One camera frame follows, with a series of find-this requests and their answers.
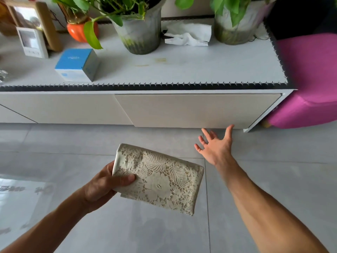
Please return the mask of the person's left hand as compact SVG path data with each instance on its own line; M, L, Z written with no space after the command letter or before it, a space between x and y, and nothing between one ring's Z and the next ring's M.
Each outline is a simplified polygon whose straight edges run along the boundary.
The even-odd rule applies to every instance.
M114 163L112 161L107 164L90 182L82 187L87 213L99 209L116 195L115 189L119 187L113 187L113 176L117 176L112 175Z

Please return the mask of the person's right hand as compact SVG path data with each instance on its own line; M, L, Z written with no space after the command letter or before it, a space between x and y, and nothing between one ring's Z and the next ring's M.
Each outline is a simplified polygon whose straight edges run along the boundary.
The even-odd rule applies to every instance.
M210 143L207 142L205 136L199 136L199 142L201 148L204 149L203 153L200 153L210 164L216 167L225 167L235 163L234 157L231 153L232 142L228 142L218 138L215 132L213 132L213 140Z

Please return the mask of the cream lace tissue box cover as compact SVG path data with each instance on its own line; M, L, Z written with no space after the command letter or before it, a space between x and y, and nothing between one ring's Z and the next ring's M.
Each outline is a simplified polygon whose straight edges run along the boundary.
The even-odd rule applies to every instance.
M194 215L204 167L130 144L120 144L113 176L134 174L135 181L115 191L121 197Z

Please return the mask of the person's left forearm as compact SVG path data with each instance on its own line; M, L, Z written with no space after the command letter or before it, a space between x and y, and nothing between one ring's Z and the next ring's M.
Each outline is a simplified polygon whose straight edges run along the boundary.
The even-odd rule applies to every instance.
M54 253L73 227L88 213L85 189L82 187L71 194L0 253Z

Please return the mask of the person's right forearm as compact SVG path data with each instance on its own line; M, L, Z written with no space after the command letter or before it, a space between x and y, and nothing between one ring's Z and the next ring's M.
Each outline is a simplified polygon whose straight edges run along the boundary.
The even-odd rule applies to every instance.
M221 155L215 167L261 253L329 253L295 215L258 187L231 155Z

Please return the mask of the cabinet drawer front panel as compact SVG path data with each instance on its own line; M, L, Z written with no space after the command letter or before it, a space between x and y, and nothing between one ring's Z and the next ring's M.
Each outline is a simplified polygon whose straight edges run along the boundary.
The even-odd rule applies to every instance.
M281 94L119 94L135 127L247 129Z

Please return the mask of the white mat with black trim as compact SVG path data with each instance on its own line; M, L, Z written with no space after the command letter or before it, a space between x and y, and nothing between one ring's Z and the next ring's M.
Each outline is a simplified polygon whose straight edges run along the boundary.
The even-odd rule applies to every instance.
M49 59L28 57L18 37L0 36L0 69L8 77L0 94L28 92L169 93L192 91L271 91L295 89L270 38L229 46L211 38L207 47L161 41L147 55L131 54L112 24L100 24L95 50L99 67L93 82L66 82L55 70L61 53Z

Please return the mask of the white low cabinet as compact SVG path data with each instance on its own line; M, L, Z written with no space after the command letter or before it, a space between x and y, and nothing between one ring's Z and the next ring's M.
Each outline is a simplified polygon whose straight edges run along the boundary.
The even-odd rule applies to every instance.
M133 125L115 97L119 94L281 94L249 128L243 129L244 132L249 132L293 91L294 89L0 92L0 123Z

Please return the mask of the pink upholstered stool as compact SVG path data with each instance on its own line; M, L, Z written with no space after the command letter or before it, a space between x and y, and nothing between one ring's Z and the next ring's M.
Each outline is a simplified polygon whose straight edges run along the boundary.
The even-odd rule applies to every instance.
M321 33L279 40L277 47L293 91L266 118L289 129L337 120L337 34Z

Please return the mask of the ribbed glass plant pot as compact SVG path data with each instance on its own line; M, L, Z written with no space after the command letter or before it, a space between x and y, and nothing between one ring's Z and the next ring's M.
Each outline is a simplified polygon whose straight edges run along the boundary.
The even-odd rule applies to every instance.
M256 30L268 16L277 0L252 0L239 24L232 27L230 13L224 9L223 16L215 15L214 35L227 45L239 45L250 41Z
M155 51L161 42L161 10L166 0L148 9L143 19L122 15L123 26L112 24L125 48L135 55L146 55Z

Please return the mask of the crumpled white tissue paper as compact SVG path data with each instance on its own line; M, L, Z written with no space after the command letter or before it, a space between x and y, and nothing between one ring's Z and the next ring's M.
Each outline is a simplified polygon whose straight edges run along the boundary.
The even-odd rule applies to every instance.
M166 44L207 47L212 36L212 26L200 23L173 22L166 26Z

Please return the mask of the blue and white box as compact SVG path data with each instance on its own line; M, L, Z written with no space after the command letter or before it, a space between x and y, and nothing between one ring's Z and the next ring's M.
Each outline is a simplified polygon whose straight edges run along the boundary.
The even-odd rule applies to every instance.
M55 71L66 82L93 82L99 64L93 49L71 48L62 53Z

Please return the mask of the green pothos plant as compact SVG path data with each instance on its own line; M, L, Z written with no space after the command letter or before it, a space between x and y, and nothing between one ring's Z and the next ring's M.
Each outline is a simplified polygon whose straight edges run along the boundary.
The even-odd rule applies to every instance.
M215 15L223 16L224 9L229 11L232 27L235 27L246 14L252 0L210 0L210 7ZM175 5L182 10L190 8L194 0L175 0Z
M124 20L144 20L149 9L150 0L52 0L70 8L74 14L87 14L92 8L100 12L100 16L89 17L84 24L84 36L88 44L96 49L102 46L95 35L94 25L98 20L107 18L119 27L123 27Z

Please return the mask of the orange round vase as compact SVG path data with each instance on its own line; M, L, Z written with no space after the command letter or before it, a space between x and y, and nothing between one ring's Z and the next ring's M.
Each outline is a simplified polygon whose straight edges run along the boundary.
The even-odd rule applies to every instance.
M91 19L84 13L71 14L67 20L67 30L69 34L78 42L87 43L84 34L84 25Z

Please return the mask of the small white display device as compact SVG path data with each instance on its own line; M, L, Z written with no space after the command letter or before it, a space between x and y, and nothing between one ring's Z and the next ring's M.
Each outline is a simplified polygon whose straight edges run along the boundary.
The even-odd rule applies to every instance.
M38 29L16 27L23 51L26 56L48 59L43 34Z

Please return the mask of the wooden photo frame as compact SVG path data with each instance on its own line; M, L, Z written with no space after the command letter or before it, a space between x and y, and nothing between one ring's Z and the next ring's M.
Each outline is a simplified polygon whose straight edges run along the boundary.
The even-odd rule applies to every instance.
M48 50L63 51L63 44L45 2L5 0L5 4L17 27L40 30Z

